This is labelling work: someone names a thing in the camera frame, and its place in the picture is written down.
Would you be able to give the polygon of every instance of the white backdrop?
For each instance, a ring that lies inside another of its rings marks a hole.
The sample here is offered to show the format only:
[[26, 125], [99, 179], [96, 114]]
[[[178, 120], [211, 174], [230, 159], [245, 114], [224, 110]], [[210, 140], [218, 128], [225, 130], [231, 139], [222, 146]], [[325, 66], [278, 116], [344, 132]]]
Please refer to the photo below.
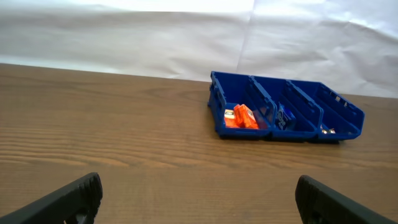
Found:
[[2, 0], [0, 63], [398, 98], [398, 1]]

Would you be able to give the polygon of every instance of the blue container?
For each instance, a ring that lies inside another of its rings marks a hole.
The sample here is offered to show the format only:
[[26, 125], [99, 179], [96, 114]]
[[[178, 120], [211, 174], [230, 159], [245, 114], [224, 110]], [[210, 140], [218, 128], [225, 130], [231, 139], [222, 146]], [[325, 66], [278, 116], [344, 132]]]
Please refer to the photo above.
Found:
[[293, 129], [281, 130], [275, 125], [277, 113], [274, 113], [272, 123], [273, 139], [301, 141], [316, 138], [323, 110], [307, 94], [289, 80], [266, 77], [254, 77], [254, 79], [271, 96], [276, 105], [282, 103], [291, 110], [296, 118], [296, 124]]
[[[208, 106], [213, 113], [215, 129], [221, 137], [263, 138], [271, 133], [275, 103], [253, 77], [212, 72], [211, 80]], [[233, 110], [237, 104], [245, 104], [253, 111], [259, 129], [225, 126], [225, 109]]]
[[[341, 95], [320, 82], [292, 80], [323, 109], [318, 128], [319, 140], [354, 139], [361, 134], [365, 114]], [[323, 134], [323, 129], [334, 128], [336, 134]]]

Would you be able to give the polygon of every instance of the orange package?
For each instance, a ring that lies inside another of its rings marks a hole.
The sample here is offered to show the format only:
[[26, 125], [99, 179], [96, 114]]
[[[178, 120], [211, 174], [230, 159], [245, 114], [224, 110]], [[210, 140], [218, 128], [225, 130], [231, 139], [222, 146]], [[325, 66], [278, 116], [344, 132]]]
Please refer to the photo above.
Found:
[[236, 124], [236, 117], [233, 110], [225, 110], [224, 120], [227, 128], [239, 128]]
[[236, 105], [234, 107], [236, 115], [236, 124], [242, 128], [259, 129], [259, 126], [254, 118], [253, 111], [251, 111], [246, 105]]

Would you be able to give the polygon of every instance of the wood grain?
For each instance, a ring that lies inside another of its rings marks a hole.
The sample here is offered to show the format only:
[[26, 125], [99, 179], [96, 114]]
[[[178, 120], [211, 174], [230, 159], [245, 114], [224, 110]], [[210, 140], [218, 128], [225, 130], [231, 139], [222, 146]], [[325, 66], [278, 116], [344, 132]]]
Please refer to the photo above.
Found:
[[0, 215], [96, 171], [96, 223], [300, 223], [301, 174], [398, 220], [397, 99], [345, 95], [366, 113], [352, 141], [221, 140], [208, 87], [0, 65]]

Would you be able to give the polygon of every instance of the crease in backdrop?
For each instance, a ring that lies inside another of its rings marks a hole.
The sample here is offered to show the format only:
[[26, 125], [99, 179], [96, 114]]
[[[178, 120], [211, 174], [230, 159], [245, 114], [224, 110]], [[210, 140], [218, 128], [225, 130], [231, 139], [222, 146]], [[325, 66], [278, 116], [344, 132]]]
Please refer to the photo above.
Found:
[[3, 0], [0, 63], [210, 81], [321, 81], [398, 98], [398, 2]]

